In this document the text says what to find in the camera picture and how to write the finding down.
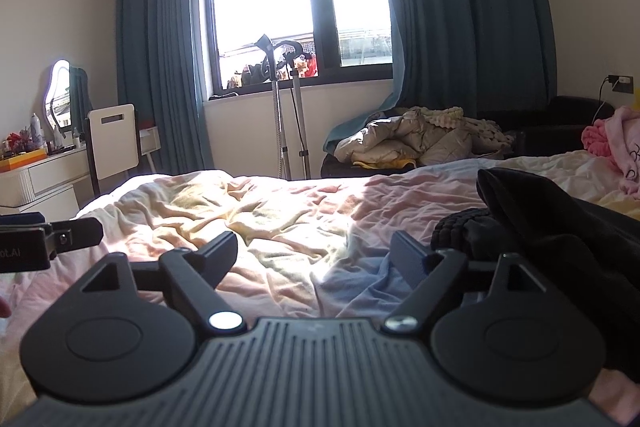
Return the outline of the black pants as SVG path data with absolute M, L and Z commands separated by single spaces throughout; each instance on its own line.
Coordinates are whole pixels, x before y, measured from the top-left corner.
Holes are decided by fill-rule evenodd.
M 605 367 L 638 381 L 638 221 L 520 170 L 482 169 L 476 191 L 483 207 L 442 218 L 432 248 L 452 248 L 472 261 L 520 255 L 597 327 Z

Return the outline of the pink clothes pile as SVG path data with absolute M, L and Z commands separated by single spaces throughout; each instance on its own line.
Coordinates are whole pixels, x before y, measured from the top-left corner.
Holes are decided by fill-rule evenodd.
M 605 120 L 597 119 L 582 132 L 582 145 L 593 156 L 604 157 L 620 173 L 620 189 L 639 198 L 639 112 L 622 106 Z

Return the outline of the white dresser desk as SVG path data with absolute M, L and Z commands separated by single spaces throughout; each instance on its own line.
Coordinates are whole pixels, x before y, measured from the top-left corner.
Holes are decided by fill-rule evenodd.
M 85 147 L 1 173 L 1 214 L 39 212 L 49 221 L 79 211 L 76 185 L 89 179 Z

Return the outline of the orange box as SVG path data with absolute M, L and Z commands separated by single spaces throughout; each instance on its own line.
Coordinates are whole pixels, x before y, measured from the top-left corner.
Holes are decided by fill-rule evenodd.
M 43 148 L 40 148 L 39 150 L 32 150 L 31 152 L 21 153 L 10 158 L 1 159 L 0 172 L 9 172 L 32 165 L 37 161 L 46 159 L 47 157 L 47 152 L 43 150 Z

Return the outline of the beige puffer jacket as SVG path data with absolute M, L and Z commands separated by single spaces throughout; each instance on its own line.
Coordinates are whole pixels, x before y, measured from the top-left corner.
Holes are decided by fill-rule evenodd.
M 472 157 L 501 157 L 515 135 L 491 120 L 466 117 L 457 106 L 411 107 L 374 118 L 337 142 L 333 156 L 342 164 L 368 170 L 426 167 Z

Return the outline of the white chair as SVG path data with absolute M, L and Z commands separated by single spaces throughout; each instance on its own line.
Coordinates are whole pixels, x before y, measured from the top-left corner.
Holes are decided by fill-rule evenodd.
M 93 109 L 86 118 L 86 149 L 93 195 L 103 194 L 101 182 L 131 169 L 141 172 L 142 158 L 156 173 L 152 152 L 144 153 L 134 104 Z

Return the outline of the metal crutch left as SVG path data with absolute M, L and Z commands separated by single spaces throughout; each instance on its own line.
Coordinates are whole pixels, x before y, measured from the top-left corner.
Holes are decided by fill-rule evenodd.
M 276 125 L 276 140 L 278 150 L 278 177 L 281 179 L 291 180 L 291 165 L 288 159 L 288 143 L 286 143 L 286 135 L 284 129 L 279 80 L 277 76 L 276 60 L 274 59 L 274 46 L 271 39 L 262 35 L 256 42 L 255 46 L 266 54 L 268 64 L 268 75 L 271 84 L 272 105 L 274 113 L 274 124 Z

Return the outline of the metal crutch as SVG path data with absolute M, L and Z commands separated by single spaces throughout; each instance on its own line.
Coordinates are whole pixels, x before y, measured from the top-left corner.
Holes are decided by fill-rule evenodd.
M 286 143 L 286 135 L 284 129 L 279 80 L 277 76 L 276 60 L 274 59 L 274 46 L 271 39 L 262 35 L 256 42 L 255 46 L 266 54 L 268 64 L 268 75 L 271 84 L 272 105 L 274 113 L 274 124 L 276 125 L 276 140 L 278 150 L 278 177 L 281 179 L 291 180 L 291 165 L 288 159 L 288 143 Z
M 295 64 L 299 58 L 306 58 L 308 53 L 305 53 L 302 45 L 294 40 L 281 40 L 273 46 L 274 59 L 277 63 L 277 75 L 281 69 L 284 69 L 285 72 L 288 73 L 288 78 L 291 80 L 291 100 L 299 142 L 298 157 L 302 163 L 303 176 L 306 180 L 309 180 L 311 178 L 311 165 L 306 132 L 306 120 L 304 115 L 299 71 Z

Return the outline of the wavy mirror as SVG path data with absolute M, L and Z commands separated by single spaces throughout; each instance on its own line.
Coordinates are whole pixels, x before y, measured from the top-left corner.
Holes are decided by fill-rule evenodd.
M 43 115 L 51 131 L 62 135 L 85 134 L 88 114 L 93 110 L 88 74 L 69 61 L 57 60 L 49 69 L 42 102 Z

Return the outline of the black sofa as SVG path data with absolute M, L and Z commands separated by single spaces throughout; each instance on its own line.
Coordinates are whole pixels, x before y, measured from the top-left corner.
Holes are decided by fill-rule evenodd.
M 400 115 L 408 108 L 393 109 L 374 118 Z M 606 119 L 614 114 L 614 107 L 608 102 L 599 102 L 593 98 L 576 96 L 556 96 L 546 106 L 531 110 L 500 110 L 500 112 L 481 113 L 475 119 L 491 120 L 506 133 L 515 135 L 511 150 L 501 157 L 480 157 L 506 159 L 514 156 L 552 156 L 580 150 L 582 132 L 594 120 Z M 323 159 L 320 176 L 323 178 L 362 178 L 382 174 L 389 176 L 404 173 L 418 167 L 402 169 L 368 170 L 355 165 L 342 164 L 333 156 L 326 154 Z

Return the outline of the left teal curtain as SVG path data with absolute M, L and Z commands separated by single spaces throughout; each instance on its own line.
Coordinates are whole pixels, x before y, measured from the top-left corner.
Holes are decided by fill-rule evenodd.
M 117 95 L 160 135 L 163 173 L 213 167 L 193 0 L 116 0 Z

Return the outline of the teal curtain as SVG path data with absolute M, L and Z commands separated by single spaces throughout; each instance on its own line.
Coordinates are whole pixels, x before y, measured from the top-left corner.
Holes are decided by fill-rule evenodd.
M 163 173 L 213 167 L 193 0 L 116 0 L 117 95 L 160 135 Z
M 549 0 L 390 0 L 393 91 L 380 105 L 532 113 L 558 90 Z

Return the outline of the metal crutch right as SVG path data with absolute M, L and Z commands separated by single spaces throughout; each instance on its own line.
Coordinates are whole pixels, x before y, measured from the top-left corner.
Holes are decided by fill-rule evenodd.
M 298 157 L 302 163 L 303 176 L 306 180 L 309 180 L 311 178 L 311 165 L 306 132 L 306 120 L 304 115 L 299 71 L 295 64 L 299 58 L 306 58 L 308 53 L 305 53 L 302 45 L 294 40 L 281 40 L 273 46 L 274 59 L 277 63 L 277 75 L 281 69 L 284 69 L 285 72 L 288 73 L 288 78 L 291 80 L 291 100 L 299 142 Z

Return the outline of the right teal curtain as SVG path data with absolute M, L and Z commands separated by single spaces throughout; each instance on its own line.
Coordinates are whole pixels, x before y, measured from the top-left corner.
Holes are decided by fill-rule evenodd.
M 549 0 L 390 0 L 393 91 L 380 105 L 532 113 L 558 90 Z

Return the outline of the wall power socket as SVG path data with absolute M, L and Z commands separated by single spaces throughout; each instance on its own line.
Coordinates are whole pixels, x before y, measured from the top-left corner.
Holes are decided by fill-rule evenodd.
M 634 93 L 634 77 L 629 75 L 607 75 L 605 81 L 611 85 L 613 92 L 623 94 Z

